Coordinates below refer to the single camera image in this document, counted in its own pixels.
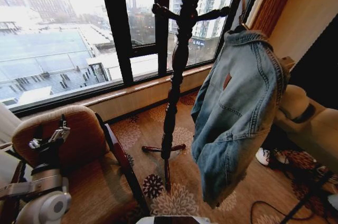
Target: chair armrest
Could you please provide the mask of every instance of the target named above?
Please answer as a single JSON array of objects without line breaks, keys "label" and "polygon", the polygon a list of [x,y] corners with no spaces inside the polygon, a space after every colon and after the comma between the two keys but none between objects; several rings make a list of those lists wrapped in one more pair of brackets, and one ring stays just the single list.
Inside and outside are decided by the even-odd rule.
[{"label": "chair armrest", "polygon": [[97,119],[99,120],[100,126],[104,131],[106,141],[110,148],[110,151],[114,154],[115,158],[119,162],[122,168],[122,172],[126,176],[127,182],[129,184],[130,189],[133,192],[134,198],[138,202],[139,206],[141,207],[142,211],[146,216],[150,216],[150,211],[147,205],[147,202],[144,198],[143,192],[141,187],[139,186],[138,180],[134,173],[134,170],[128,160],[128,157],[123,150],[120,142],[112,132],[110,126],[108,124],[104,124],[102,118],[99,114],[95,113]]}]

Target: glass pane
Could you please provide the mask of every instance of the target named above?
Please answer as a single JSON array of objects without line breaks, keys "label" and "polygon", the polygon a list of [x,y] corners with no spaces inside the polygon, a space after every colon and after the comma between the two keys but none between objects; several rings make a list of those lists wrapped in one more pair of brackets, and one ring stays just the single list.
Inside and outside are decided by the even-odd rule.
[{"label": "glass pane", "polygon": [[132,45],[155,43],[155,0],[126,0]]},{"label": "glass pane", "polygon": [[158,55],[151,54],[130,59],[134,79],[157,74]]},{"label": "glass pane", "polygon": [[104,0],[0,0],[0,101],[9,108],[121,81]]},{"label": "glass pane", "polygon": [[[229,6],[231,0],[199,0],[197,12],[205,14],[213,9]],[[170,0],[169,8],[174,13],[179,13],[182,0]],[[189,58],[187,65],[212,60],[217,48],[219,37],[222,33],[226,17],[211,21],[197,22],[189,40]],[[169,20],[168,57],[167,69],[172,70],[172,53],[177,42],[177,24]]]}]

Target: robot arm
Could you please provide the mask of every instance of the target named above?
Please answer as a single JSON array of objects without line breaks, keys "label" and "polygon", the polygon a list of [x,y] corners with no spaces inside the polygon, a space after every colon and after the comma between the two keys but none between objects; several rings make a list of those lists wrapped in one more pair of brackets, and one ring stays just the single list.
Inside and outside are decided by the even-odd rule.
[{"label": "robot arm", "polygon": [[0,200],[11,197],[30,200],[18,214],[17,224],[59,224],[70,208],[68,179],[60,174],[58,158],[58,149],[69,133],[70,128],[66,127],[62,115],[60,127],[51,138],[34,138],[29,143],[30,148],[38,151],[40,162],[32,171],[32,181],[11,183],[0,188]]}]

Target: white robot part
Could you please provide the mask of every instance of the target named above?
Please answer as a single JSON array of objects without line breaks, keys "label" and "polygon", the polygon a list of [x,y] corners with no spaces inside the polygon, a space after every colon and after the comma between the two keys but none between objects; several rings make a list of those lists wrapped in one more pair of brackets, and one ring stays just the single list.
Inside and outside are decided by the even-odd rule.
[{"label": "white robot part", "polygon": [[70,194],[53,191],[27,203],[17,216],[17,224],[60,224],[69,209]]}]

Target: beige wall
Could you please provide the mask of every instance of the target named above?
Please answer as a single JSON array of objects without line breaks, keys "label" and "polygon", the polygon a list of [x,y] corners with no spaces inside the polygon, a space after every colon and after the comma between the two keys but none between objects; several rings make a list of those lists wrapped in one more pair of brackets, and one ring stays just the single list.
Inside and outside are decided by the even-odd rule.
[{"label": "beige wall", "polygon": [[338,13],[338,0],[288,0],[271,34],[278,57],[298,62]]}]

